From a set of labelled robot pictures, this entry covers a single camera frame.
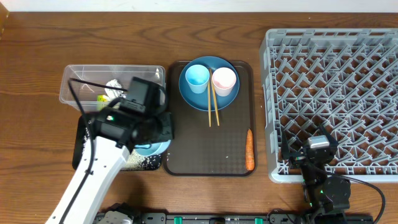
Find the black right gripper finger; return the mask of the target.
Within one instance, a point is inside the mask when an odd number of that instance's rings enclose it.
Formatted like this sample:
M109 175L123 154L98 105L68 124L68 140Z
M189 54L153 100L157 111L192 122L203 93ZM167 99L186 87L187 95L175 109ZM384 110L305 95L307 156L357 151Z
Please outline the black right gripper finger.
M290 149L289 149L288 140L286 138L284 131L281 132L281 136L282 136L282 141L281 141L281 143L282 143L282 145L281 145L282 158L283 158L283 160L288 160L290 157Z
M324 128L323 125L319 125L318 129L326 136L330 146L338 146L338 141L331 136L331 134Z

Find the light blue bowl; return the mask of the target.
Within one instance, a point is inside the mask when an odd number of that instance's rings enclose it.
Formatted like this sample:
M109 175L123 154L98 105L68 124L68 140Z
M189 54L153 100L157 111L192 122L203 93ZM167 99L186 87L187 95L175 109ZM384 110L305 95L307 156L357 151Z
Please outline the light blue bowl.
M153 143L153 144L136 145L134 147L134 150L138 154L144 157L155 156L162 154L164 151L166 151L167 148L170 146L170 143L171 140L168 140L166 142Z

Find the orange carrot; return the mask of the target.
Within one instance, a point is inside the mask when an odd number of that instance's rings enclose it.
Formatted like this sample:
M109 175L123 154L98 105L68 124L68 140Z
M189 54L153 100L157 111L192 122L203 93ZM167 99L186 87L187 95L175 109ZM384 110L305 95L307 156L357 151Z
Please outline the orange carrot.
M253 143L253 135L251 129L248 129L246 136L245 162L246 162L246 170L248 171L254 170L255 168L254 143Z

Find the light blue cup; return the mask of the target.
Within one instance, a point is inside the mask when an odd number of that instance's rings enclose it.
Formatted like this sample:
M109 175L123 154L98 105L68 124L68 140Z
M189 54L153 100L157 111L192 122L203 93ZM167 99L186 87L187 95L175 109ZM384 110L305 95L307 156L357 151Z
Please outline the light blue cup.
M203 93L210 79L210 72L204 65L192 65L185 72L185 79L195 94Z

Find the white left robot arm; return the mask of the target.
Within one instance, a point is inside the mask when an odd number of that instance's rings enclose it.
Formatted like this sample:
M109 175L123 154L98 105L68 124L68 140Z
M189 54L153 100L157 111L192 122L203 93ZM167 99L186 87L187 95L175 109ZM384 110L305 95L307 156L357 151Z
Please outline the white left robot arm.
M104 197L121 170L138 170L155 160L173 139L169 112L144 115L115 101L83 115L88 135L80 161L48 223L93 223Z

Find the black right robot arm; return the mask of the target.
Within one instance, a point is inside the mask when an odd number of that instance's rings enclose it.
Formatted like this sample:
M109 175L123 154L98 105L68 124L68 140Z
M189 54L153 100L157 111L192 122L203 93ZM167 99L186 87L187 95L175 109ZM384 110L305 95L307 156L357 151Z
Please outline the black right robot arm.
M344 211L350 208L351 182L327 174L325 164L330 163L338 149L338 141L323 127L318 136L308 138L298 151L290 150L287 136L282 131L282 158L290 169L299 169L303 177L305 201L311 209L296 223L347 223Z

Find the clear plastic waste bin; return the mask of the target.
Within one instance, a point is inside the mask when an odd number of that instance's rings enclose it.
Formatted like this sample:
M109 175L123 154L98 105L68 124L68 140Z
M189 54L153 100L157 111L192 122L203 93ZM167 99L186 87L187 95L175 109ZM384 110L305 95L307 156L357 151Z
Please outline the clear plastic waste bin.
M73 82L72 87L84 111L94 112L97 111L98 95L107 95L111 100L118 96L125 97L133 77L166 86L165 69L160 65L68 65L63 72L59 100L78 109L69 90L68 80L76 78L89 82L88 85Z

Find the grey dishwasher rack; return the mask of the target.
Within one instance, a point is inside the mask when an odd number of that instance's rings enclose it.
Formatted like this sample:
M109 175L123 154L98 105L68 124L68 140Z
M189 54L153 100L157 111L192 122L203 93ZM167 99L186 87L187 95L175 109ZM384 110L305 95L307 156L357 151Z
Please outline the grey dishwasher rack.
M271 29L259 56L271 181L302 181L282 135L295 151L324 126L338 141L327 171L397 182L396 29Z

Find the yellow green wrapper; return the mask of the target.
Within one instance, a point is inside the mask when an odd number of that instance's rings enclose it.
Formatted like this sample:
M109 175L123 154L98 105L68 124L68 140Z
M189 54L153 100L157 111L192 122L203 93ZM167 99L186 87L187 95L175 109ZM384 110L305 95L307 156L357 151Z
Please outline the yellow green wrapper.
M98 95L96 97L96 110L102 110L105 106L109 104L110 101L111 99L107 95Z

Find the dark blue plate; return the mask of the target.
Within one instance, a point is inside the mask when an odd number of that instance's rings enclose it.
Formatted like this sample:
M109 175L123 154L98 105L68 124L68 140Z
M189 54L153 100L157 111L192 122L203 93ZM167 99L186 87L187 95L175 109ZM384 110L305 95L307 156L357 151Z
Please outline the dark blue plate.
M189 84L185 78L185 75L188 68L193 65L203 65L207 68L211 68L213 72L216 69L226 67L234 72L234 74L236 75L236 84L232 88L231 93L228 96L216 95L216 101L219 110L222 110L223 108L229 106L238 95L240 87L239 76L233 65L223 58L214 57L214 56L204 56L192 60L183 67L183 70L181 71L178 80L180 93L183 99L190 106L200 111L208 111L208 94L207 92L196 94L192 92L192 90L190 89Z

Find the brown serving tray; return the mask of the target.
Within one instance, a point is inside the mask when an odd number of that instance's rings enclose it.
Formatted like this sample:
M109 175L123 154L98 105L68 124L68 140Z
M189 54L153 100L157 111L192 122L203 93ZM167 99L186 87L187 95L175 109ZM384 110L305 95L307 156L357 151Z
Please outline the brown serving tray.
M235 100L219 110L220 120L197 110L182 97L179 76L186 61L172 64L167 74L169 111L174 125L174 139L164 157L164 168L176 176L245 177L247 131L255 131L252 68L243 61L233 61L240 87Z

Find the pink cup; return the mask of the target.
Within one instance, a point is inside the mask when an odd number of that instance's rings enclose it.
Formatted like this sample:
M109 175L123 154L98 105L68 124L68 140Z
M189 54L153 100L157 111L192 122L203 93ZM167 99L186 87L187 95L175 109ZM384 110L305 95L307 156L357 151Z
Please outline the pink cup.
M235 72L227 67L218 68L212 74L212 84L219 96L228 96L232 92L236 80Z

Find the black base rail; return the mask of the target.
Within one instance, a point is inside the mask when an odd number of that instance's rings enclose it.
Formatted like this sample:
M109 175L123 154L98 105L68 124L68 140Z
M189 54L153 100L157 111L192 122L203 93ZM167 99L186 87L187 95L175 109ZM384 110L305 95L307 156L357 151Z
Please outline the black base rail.
M293 214L271 213L269 215L166 215L164 213L142 213L135 217L117 211L99 213L94 224L286 224L306 223Z

